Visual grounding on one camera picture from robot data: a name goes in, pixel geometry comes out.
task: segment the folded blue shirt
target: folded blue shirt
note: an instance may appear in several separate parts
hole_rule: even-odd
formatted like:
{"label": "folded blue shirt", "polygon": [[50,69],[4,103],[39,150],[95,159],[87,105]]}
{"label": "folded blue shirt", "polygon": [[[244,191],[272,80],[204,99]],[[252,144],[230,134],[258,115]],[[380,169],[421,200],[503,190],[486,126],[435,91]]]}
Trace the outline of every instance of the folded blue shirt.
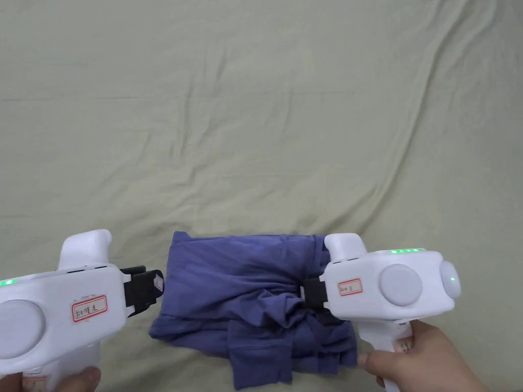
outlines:
{"label": "folded blue shirt", "polygon": [[191,238],[175,232],[150,335],[229,358],[234,387],[292,382],[292,371],[356,366],[352,325],[307,309],[303,279],[323,273],[324,236]]}

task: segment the handwritten label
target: handwritten label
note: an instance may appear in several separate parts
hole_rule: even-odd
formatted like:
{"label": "handwritten label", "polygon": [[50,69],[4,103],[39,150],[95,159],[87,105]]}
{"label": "handwritten label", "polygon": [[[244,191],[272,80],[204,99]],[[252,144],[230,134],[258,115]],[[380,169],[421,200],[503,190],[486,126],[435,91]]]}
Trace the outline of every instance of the handwritten label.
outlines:
{"label": "handwritten label", "polygon": [[392,341],[392,346],[394,347],[394,351],[398,353],[408,354],[412,351],[412,348],[414,347],[414,340],[412,339],[412,336],[409,336],[408,338],[398,339]]}
{"label": "handwritten label", "polygon": [[344,297],[346,295],[353,295],[363,293],[363,286],[360,279],[352,279],[346,282],[338,283],[339,294]]}
{"label": "handwritten label", "polygon": [[73,304],[71,307],[73,321],[80,322],[88,318],[99,316],[107,312],[107,297],[101,295],[96,298],[86,299],[85,301]]}
{"label": "handwritten label", "polygon": [[23,377],[24,392],[47,392],[47,377]]}
{"label": "handwritten label", "polygon": [[163,291],[163,279],[158,275],[154,278],[154,285],[158,290]]}

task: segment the handle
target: handle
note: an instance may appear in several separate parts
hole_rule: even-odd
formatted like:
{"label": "handle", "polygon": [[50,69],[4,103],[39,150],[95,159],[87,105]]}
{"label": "handle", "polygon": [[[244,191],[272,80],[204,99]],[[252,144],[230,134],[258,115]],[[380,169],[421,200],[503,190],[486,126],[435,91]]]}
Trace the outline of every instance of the handle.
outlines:
{"label": "handle", "polygon": [[100,362],[100,343],[75,350],[43,367],[31,369],[22,375],[24,392],[52,392],[64,378],[81,372]]}
{"label": "handle", "polygon": [[[408,353],[413,347],[412,328],[407,320],[357,322],[360,338],[375,350]],[[385,379],[386,392],[400,392],[396,383]]]}

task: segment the green led light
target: green led light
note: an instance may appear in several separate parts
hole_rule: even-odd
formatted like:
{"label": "green led light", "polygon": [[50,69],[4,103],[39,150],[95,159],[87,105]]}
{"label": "green led light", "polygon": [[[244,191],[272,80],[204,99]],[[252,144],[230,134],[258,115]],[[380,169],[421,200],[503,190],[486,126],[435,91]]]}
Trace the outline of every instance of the green led light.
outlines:
{"label": "green led light", "polygon": [[423,252],[425,248],[410,248],[410,249],[394,249],[391,250],[391,253],[410,253],[410,252]]}
{"label": "green led light", "polygon": [[16,279],[6,280],[5,282],[0,282],[0,286],[5,286],[7,284],[16,283]]}

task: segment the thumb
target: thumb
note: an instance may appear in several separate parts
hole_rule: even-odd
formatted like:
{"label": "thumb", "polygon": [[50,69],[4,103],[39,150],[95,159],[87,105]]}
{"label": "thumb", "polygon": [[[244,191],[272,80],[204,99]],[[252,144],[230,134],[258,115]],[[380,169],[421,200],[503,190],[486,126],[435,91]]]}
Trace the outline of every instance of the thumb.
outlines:
{"label": "thumb", "polygon": [[360,355],[358,365],[374,376],[396,381],[401,375],[404,360],[405,354],[376,350]]}
{"label": "thumb", "polygon": [[101,379],[101,372],[95,367],[87,367],[78,374],[62,380],[54,392],[93,392]]}

